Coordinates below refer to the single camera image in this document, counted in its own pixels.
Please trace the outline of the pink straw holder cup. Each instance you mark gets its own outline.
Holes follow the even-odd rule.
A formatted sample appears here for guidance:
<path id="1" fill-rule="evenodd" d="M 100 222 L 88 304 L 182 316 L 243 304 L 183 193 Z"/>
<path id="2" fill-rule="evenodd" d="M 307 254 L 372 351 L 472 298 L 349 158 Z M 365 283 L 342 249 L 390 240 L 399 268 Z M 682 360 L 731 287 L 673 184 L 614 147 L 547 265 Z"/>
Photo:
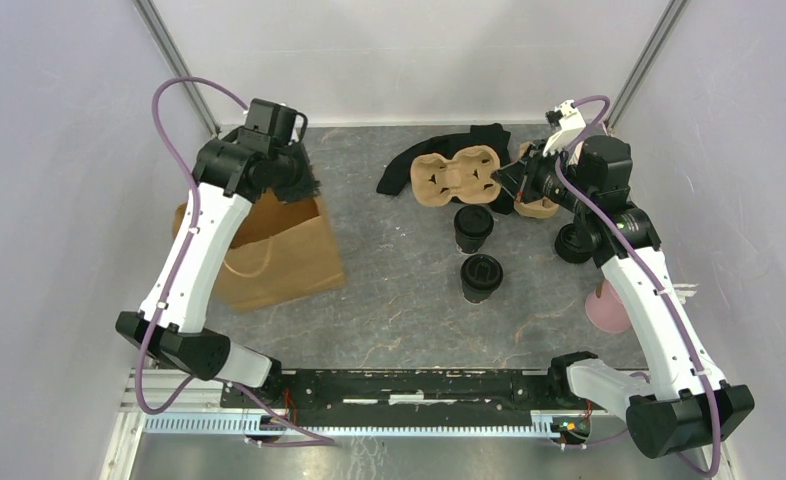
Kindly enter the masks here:
<path id="1" fill-rule="evenodd" d="M 607 280 L 602 280 L 587 296 L 584 308 L 589 322 L 603 332 L 620 334 L 632 328 L 624 305 Z"/>

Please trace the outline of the black cloth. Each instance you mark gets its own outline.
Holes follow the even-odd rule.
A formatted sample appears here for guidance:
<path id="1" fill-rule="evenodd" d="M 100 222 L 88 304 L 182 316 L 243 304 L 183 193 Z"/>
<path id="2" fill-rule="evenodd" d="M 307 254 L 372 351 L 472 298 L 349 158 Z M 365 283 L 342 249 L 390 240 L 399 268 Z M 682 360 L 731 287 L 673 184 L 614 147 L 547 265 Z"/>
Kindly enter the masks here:
<path id="1" fill-rule="evenodd" d="M 488 125 L 472 125 L 467 132 L 453 133 L 431 137 L 421 141 L 405 151 L 397 154 L 386 166 L 376 186 L 376 192 L 387 196 L 398 196 L 410 183 L 410 167 L 418 156 L 439 153 L 451 158 L 456 152 L 466 147 L 484 145 L 492 148 L 500 158 L 501 166 L 511 162 L 509 141 L 511 133 L 498 123 Z M 451 202 L 463 203 L 457 198 Z M 512 197 L 501 188 L 496 200 L 489 204 L 496 213 L 508 215 L 513 210 Z"/>

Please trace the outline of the stack of black lids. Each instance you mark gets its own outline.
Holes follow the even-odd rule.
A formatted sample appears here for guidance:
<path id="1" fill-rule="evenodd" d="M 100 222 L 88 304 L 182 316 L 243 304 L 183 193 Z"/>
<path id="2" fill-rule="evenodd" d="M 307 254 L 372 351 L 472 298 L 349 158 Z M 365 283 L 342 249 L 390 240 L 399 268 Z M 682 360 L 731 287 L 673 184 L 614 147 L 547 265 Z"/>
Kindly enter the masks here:
<path id="1" fill-rule="evenodd" d="M 576 226 L 566 224 L 558 231 L 554 250 L 560 259 L 570 264 L 584 264 L 592 258 L 592 252 L 580 242 Z"/>

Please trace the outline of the brown paper bag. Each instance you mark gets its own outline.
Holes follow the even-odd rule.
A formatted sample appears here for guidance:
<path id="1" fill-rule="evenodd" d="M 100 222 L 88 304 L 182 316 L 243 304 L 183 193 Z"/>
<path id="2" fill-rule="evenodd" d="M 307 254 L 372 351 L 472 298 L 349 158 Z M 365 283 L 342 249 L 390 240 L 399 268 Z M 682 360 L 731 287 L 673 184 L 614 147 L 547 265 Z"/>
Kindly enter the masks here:
<path id="1" fill-rule="evenodd" d="M 267 192 L 240 223 L 205 298 L 244 313 L 345 283 L 323 199 L 283 204 Z"/>

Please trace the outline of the single brown cup carrier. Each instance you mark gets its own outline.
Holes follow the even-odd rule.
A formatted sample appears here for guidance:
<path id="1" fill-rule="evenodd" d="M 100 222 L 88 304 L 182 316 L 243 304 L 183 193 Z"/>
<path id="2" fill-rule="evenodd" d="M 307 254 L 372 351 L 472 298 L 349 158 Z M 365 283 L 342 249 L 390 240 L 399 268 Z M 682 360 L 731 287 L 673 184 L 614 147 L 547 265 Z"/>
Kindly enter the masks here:
<path id="1" fill-rule="evenodd" d="M 442 207 L 453 198 L 465 204 L 489 204 L 501 193 L 492 178 L 500 166 L 497 153 L 484 145 L 466 147 L 451 158 L 425 154 L 412 162 L 410 183 L 415 199 L 425 207 Z"/>

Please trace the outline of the brown cardboard cup carrier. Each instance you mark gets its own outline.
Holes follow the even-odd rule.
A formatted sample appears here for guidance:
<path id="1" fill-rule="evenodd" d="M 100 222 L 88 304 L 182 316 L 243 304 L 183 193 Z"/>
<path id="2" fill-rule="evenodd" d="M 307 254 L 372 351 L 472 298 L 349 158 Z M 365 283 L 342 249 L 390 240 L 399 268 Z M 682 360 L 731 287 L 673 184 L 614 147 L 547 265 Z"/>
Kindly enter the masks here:
<path id="1" fill-rule="evenodd" d="M 543 150 L 546 140 L 527 141 L 520 145 L 518 161 L 524 163 L 523 173 L 520 177 L 520 185 L 514 194 L 514 210 L 522 217 L 545 220 L 554 216 L 559 205 L 545 196 L 538 197 L 531 201 L 524 201 L 524 191 L 528 182 L 528 164 L 532 153 Z"/>

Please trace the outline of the black paper coffee cup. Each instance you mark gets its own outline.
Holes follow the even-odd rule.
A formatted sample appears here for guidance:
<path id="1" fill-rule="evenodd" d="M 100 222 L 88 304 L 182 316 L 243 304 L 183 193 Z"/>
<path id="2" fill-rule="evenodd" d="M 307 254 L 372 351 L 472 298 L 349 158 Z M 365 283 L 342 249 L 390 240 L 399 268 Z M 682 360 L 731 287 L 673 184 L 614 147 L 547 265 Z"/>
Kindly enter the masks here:
<path id="1" fill-rule="evenodd" d="M 463 297 L 466 299 L 467 302 L 472 304 L 479 304 L 487 300 L 493 295 L 493 293 L 497 289 L 498 289 L 497 285 L 482 287 L 482 286 L 473 286 L 465 282 L 461 284 Z"/>
<path id="2" fill-rule="evenodd" d="M 457 248 L 464 254 L 474 254 L 483 246 L 492 231 L 492 226 L 479 229 L 456 228 L 455 242 Z"/>

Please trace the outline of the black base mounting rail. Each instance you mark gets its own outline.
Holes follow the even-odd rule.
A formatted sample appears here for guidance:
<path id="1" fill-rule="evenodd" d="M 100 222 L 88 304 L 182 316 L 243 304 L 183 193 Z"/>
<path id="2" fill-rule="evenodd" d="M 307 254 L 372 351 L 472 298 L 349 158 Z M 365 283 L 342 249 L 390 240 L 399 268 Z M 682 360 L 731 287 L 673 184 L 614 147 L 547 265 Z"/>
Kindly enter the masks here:
<path id="1" fill-rule="evenodd" d="M 533 412 L 600 413 L 551 373 L 524 369 L 295 369 L 255 389 L 302 427 L 516 427 Z"/>

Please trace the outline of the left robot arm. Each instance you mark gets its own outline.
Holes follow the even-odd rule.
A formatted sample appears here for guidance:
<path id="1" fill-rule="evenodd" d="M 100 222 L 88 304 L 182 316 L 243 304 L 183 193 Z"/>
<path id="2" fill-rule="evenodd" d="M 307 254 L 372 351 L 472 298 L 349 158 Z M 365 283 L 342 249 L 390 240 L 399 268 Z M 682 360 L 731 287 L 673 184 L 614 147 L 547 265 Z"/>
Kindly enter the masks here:
<path id="1" fill-rule="evenodd" d="M 259 407 L 275 405 L 277 361 L 205 326 L 207 304 L 231 241 L 254 203 L 270 192 L 283 203 L 319 193 L 303 138 L 305 114 L 252 100 L 244 124 L 208 141 L 192 170 L 194 188 L 153 290 L 116 331 L 132 345 L 200 380 L 245 385 Z"/>

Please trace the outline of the black cup lid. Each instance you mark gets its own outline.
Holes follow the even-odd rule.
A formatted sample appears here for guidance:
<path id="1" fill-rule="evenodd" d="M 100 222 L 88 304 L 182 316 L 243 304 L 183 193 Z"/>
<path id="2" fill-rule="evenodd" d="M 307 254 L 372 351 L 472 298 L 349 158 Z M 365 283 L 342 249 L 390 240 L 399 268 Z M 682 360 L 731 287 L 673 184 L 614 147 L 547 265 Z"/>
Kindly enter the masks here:
<path id="1" fill-rule="evenodd" d="M 470 288 L 477 290 L 495 290 L 504 278 L 500 262 L 486 254 L 469 256 L 461 265 L 460 278 Z"/>
<path id="2" fill-rule="evenodd" d="M 489 209 L 481 205 L 466 205 L 454 218 L 453 227 L 458 235 L 470 238 L 486 238 L 494 228 L 494 218 Z"/>

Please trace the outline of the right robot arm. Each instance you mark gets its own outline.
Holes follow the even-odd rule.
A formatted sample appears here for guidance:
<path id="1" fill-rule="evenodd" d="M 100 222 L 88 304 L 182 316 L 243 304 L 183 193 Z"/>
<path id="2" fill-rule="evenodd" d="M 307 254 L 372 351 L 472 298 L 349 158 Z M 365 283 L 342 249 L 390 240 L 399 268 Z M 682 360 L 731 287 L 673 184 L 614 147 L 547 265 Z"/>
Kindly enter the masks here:
<path id="1" fill-rule="evenodd" d="M 582 252 L 613 288 L 636 333 L 651 380 L 607 366 L 590 352 L 553 359 L 549 400 L 571 408 L 582 399 L 624 420 L 640 452 L 659 458 L 718 447 L 754 410 L 745 385 L 732 385 L 712 360 L 678 301 L 661 240 L 630 199 L 631 147 L 615 137 L 585 140 L 571 163 L 545 142 L 493 173 L 522 200 L 546 198 L 574 215 Z"/>

